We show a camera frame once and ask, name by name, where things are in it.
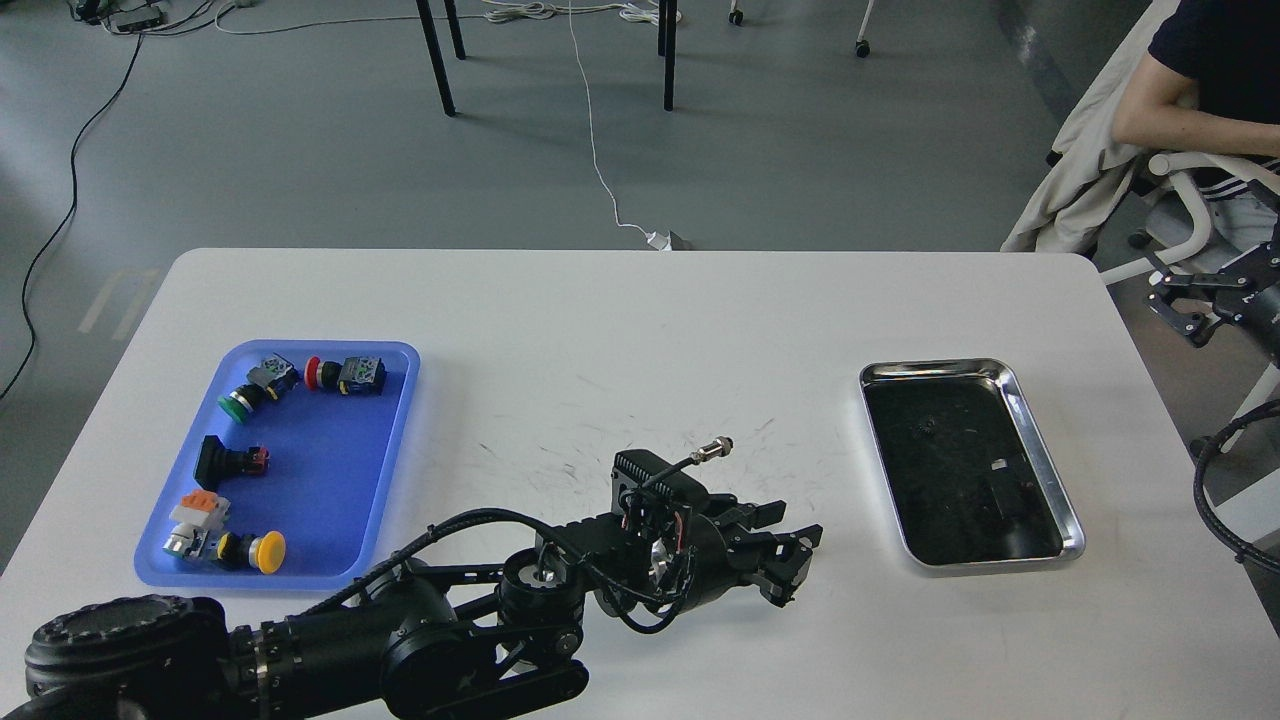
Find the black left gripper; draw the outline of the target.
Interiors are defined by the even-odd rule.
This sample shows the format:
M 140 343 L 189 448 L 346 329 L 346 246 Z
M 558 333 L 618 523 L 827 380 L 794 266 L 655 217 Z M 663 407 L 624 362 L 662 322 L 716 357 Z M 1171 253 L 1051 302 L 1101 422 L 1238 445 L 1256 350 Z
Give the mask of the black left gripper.
M 778 609 L 794 600 L 820 544 L 820 524 L 762 533 L 785 519 L 787 503 L 740 503 L 713 495 L 686 470 L 728 455 L 696 448 L 671 462 L 650 450 L 617 452 L 611 478 L 613 514 L 625 533 L 621 589 L 603 585 L 596 602 L 611 618 L 654 634 L 672 618 L 753 583 Z

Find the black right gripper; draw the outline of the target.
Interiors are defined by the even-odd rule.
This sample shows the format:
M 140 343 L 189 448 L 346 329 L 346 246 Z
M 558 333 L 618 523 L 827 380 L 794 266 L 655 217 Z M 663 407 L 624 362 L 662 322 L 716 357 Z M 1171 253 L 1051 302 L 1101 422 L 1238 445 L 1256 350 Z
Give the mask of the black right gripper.
M 1229 301 L 1235 301 L 1236 309 Z M 1279 283 L 1228 273 L 1158 273 L 1147 305 L 1192 347 L 1203 348 L 1222 325 L 1236 325 L 1279 365 Z

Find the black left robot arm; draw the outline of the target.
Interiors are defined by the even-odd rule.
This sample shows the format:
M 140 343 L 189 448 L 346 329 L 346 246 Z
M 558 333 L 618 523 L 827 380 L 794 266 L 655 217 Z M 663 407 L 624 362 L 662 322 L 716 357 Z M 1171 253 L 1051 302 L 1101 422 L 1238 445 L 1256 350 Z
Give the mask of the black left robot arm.
M 476 509 L 301 614 L 229 628 L 209 597 L 92 603 L 40 626 L 14 719 L 310 719 L 381 701 L 399 719 L 512 719 L 580 696 L 586 600 L 652 635 L 732 588 L 772 605 L 804 583 L 823 528 L 774 532 L 785 501 L 712 493 L 689 468 L 614 456 L 611 510 L 559 527 Z

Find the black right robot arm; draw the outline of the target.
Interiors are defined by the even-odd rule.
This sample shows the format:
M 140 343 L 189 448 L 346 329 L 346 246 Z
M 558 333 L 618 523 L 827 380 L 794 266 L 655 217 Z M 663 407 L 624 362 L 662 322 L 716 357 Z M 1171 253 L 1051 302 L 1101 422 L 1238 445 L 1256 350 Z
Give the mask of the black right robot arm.
M 1268 357 L 1267 372 L 1222 429 L 1198 437 L 1188 450 L 1194 462 L 1194 506 L 1207 530 L 1231 551 L 1236 562 L 1276 577 L 1277 556 L 1224 523 L 1206 493 L 1204 478 L 1211 462 L 1245 428 L 1277 418 L 1277 400 L 1270 397 L 1275 389 L 1265 387 L 1271 377 L 1277 378 L 1277 241 L 1260 243 L 1211 273 L 1176 272 L 1158 254 L 1146 250 L 1143 255 L 1155 269 L 1147 306 L 1189 345 L 1201 348 L 1220 327 L 1230 325 Z

